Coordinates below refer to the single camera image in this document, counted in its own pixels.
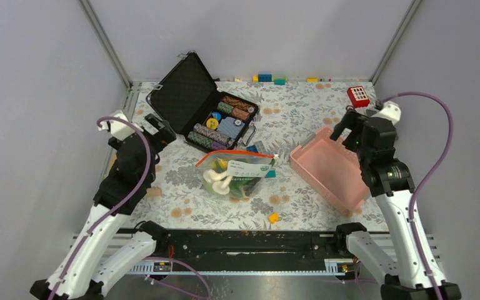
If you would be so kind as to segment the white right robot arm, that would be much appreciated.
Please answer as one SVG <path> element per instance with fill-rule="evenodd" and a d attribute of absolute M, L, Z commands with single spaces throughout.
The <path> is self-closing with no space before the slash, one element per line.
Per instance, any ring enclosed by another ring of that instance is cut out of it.
<path fill-rule="evenodd" d="M 336 254 L 353 255 L 365 266 L 379 283 L 382 299 L 460 299 L 459 286 L 448 282 L 429 246 L 410 170 L 395 157 L 393 123 L 350 109 L 330 138 L 337 140 L 345 129 L 350 133 L 342 144 L 357 155 L 362 180 L 386 220 L 396 259 L 358 223 L 337 227 Z"/>

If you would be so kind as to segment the clear zip bag orange zipper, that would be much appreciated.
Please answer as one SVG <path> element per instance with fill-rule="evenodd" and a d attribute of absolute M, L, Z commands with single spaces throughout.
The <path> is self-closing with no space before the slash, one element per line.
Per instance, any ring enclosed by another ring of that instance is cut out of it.
<path fill-rule="evenodd" d="M 230 192 L 226 195 L 220 195 L 212 190 L 212 187 L 203 179 L 203 173 L 212 169 L 217 173 L 222 173 L 216 161 L 224 159 L 228 161 L 228 175 L 232 175 L 233 179 L 229 185 Z M 218 150 L 212 151 L 205 155 L 196 163 L 196 170 L 202 181 L 204 190 L 215 195 L 228 196 L 231 198 L 252 198 L 256 196 L 262 188 L 266 178 L 265 175 L 274 169 L 275 163 L 278 161 L 277 154 L 260 154 L 249 151 L 240 150 Z"/>

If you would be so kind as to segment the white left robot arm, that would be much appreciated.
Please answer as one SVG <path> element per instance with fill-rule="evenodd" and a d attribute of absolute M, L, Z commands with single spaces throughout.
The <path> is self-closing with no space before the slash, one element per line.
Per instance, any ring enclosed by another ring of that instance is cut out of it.
<path fill-rule="evenodd" d="M 151 134 L 129 121 L 122 111 L 97 120 L 100 131 L 111 135 L 108 144 L 116 159 L 101 181 L 88 217 L 64 260 L 47 278 L 34 282 L 36 299 L 104 299 L 113 286 L 148 254 L 163 256 L 169 248 L 165 236 L 139 232 L 106 260 L 109 243 L 129 219 L 156 179 L 159 153 L 176 140 L 167 121 L 145 117 L 157 131 Z"/>

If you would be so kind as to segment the yellow toy banana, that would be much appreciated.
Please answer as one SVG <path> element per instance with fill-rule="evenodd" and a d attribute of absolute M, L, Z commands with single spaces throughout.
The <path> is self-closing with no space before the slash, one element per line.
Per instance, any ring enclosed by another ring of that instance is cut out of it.
<path fill-rule="evenodd" d="M 224 159 L 218 159 L 216 161 L 221 171 L 225 171 L 228 168 L 228 161 Z"/>

